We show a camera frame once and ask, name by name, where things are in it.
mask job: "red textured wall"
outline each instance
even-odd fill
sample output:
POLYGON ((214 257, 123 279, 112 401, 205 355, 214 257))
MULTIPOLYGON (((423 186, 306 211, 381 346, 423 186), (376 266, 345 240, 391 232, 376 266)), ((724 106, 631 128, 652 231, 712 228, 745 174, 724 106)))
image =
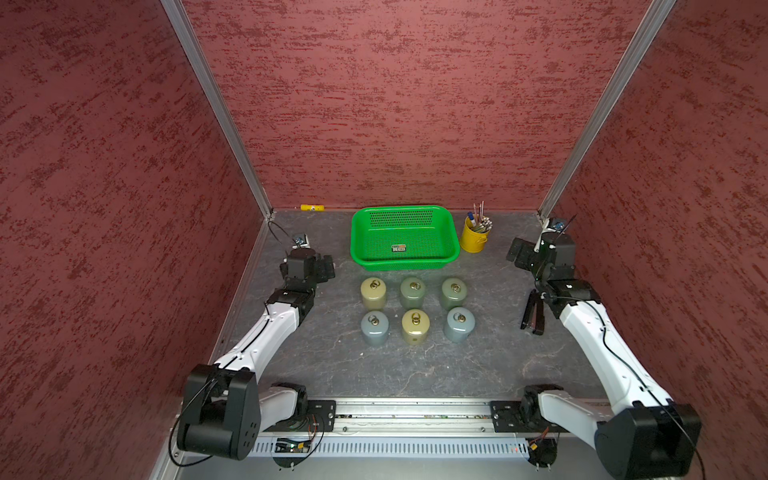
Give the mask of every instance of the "red textured wall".
POLYGON ((710 479, 768 478, 767 78, 768 3, 678 1, 557 209, 710 479))
POLYGON ((3 2, 0 62, 0 477, 141 480, 255 202, 160 2, 3 2))
POLYGON ((524 210, 648 3, 184 2, 274 206, 524 210))

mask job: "yellow object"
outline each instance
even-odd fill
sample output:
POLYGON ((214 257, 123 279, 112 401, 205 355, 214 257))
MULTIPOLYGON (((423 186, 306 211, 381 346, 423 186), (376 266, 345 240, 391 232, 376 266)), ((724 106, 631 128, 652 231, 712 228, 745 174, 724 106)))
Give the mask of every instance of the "yellow object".
POLYGON ((469 253, 482 252, 485 248, 485 242, 488 241, 488 234, 477 233, 472 231, 472 222, 468 218, 464 219, 464 231, 462 232, 462 238, 458 241, 458 244, 462 246, 464 251, 469 253))
POLYGON ((402 338, 409 345, 424 343, 429 332, 429 316, 423 310, 408 310, 402 316, 402 338))
POLYGON ((372 276, 362 281, 360 285, 362 304, 370 310, 383 310, 386 303, 386 283, 372 276))

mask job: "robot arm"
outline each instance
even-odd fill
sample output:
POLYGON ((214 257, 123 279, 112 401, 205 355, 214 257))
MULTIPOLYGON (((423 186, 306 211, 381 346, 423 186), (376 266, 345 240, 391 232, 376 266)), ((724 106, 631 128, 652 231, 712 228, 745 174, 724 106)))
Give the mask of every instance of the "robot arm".
POLYGON ((685 475, 701 421, 692 407, 676 404, 648 374, 591 285, 575 278, 574 252, 575 244, 563 229, 550 227, 544 228, 538 245, 520 238, 512 243, 507 259, 531 271, 536 286, 521 328, 541 322, 533 327, 541 335, 547 303, 584 351, 611 405, 587 405, 557 386, 529 386, 521 411, 528 420, 543 419, 585 441, 614 478, 685 475))
POLYGON ((179 418, 181 450, 242 460, 259 432, 303 419, 306 390, 280 384, 259 394, 258 381, 283 341, 312 309, 318 283, 335 276, 333 259, 311 248, 292 250, 280 265, 284 284, 264 303, 264 313, 232 350, 187 377, 179 418))

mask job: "green plastic basket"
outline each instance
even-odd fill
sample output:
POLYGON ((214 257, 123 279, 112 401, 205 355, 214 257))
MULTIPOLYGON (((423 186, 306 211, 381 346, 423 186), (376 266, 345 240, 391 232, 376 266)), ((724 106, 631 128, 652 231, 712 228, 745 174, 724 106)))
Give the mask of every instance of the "green plastic basket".
POLYGON ((458 258, 458 237, 443 207, 363 208, 352 218, 349 252, 374 272, 443 268, 458 258))

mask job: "gray stone-textured tabletop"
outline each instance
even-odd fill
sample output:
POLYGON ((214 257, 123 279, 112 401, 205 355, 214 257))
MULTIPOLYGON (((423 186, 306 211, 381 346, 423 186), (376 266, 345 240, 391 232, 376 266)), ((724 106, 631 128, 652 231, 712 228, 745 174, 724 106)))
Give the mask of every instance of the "gray stone-textured tabletop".
MULTIPOLYGON (((533 336, 520 330, 528 293, 529 272, 505 257, 515 237, 535 240, 534 214, 489 214, 493 231, 481 253, 462 250, 458 260, 440 270, 369 272, 349 255, 352 212, 278 212, 275 221, 289 233, 306 233, 310 245, 332 255, 336 278, 318 286, 315 306, 299 329, 277 351, 264 371, 260 387, 274 382, 305 385, 310 396, 505 397, 517 399, 523 387, 557 383, 582 398, 604 398, 604 390, 571 334, 546 310, 546 332, 533 336), (405 310, 398 300, 400 282, 415 275, 426 283, 423 310, 430 317, 429 337, 407 345, 400 334, 405 310), (360 283, 377 276, 387 283, 384 313, 390 334, 380 347, 365 344, 360 319, 366 308, 360 283), (448 314, 439 303, 442 281, 464 280, 464 304, 475 314, 475 331, 460 344, 443 333, 448 314)), ((464 214, 454 214, 457 228, 464 214)), ((278 266, 290 248, 270 235, 230 339, 230 347, 258 320, 263 302, 282 284, 278 266)))

